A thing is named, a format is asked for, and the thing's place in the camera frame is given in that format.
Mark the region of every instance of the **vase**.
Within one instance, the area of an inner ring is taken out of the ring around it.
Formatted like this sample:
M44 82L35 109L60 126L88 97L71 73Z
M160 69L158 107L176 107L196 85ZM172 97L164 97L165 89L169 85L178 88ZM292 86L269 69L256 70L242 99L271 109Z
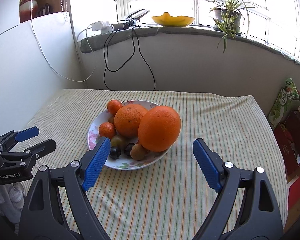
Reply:
M38 3L35 0L20 0L20 22L25 22L37 17Z

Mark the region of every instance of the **metal screw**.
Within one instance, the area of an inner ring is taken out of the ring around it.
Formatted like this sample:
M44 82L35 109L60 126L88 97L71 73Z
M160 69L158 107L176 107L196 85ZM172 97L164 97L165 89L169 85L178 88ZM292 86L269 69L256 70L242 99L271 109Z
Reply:
M227 168L232 168L233 167L233 163L232 162L225 162L225 166Z
M46 165L42 165L42 166L40 166L39 171L45 171L46 169L47 169L47 166Z
M78 167L79 166L79 162L78 161L73 161L73 162L71 162L71 166L72 167Z
M265 170L262 167L257 167L257 172L259 173L264 173Z

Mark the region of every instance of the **blue gripper pad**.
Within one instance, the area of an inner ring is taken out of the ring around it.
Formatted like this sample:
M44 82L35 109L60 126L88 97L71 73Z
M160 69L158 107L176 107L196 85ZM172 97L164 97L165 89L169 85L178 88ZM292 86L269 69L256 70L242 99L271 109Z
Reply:
M220 182L220 168L215 166L213 161L208 155L216 154L208 148L208 146L204 143L202 139L197 139L193 142L193 155L197 159L197 162L201 168L201 171L206 178L208 185L210 188L213 188L217 193L220 193L222 189L222 185Z
M87 168L85 169L84 181L82 183L82 189L84 191L88 191L88 189L93 187L96 183L101 169L109 156L110 148L110 139L106 138L97 150L96 154L92 157Z
M14 139L18 142L26 141L30 138L36 137L39 134L39 129L37 127L31 127L29 129L18 132Z

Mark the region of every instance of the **striped tablecloth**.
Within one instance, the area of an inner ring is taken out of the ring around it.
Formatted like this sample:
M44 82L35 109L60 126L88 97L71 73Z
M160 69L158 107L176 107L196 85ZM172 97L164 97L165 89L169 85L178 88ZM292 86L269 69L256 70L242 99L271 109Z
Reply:
M178 140L160 161L135 171L104 167L87 192L95 213L111 239L192 239L217 196L192 153L203 138L212 151L238 168L265 169L274 189L282 223L287 218L287 185L283 159L271 128L252 96L226 98L206 93L166 91L61 90L27 127L40 134L21 143L18 151L52 138L54 153L37 161L51 169L80 159L91 122L111 99L147 100L173 107L181 117ZM24 182L26 190L31 181ZM64 188L60 192L70 228L77 231ZM225 231L234 227L243 191L239 190Z

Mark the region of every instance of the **fruit plate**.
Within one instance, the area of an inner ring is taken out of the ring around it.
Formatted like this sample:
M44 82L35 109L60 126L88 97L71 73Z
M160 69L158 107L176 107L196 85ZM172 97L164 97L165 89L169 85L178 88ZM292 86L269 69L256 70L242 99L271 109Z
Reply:
M131 105L131 104L139 104L142 105L144 108L150 110L151 108L154 108L158 106L158 104L149 102L149 101L142 101L142 100L133 100L133 101L126 101L123 102L122 105ZM92 150L98 141L100 140L100 135L99 135L99 126L107 122L109 117L111 117L111 114L109 111L106 109L93 120L92 124L90 125L89 131L88 131L88 147L89 150ZM128 140L129 143L137 143L138 138L133 138ZM144 168L146 166L149 166L158 160L160 160L165 154L168 152L170 147L162 152L155 153L155 152L149 152L144 159L141 161L135 161L132 158L128 157L124 153L121 153L120 157L116 160L108 157L105 163L105 166L116 169L116 170L122 170L122 171L127 171L127 170L137 170Z

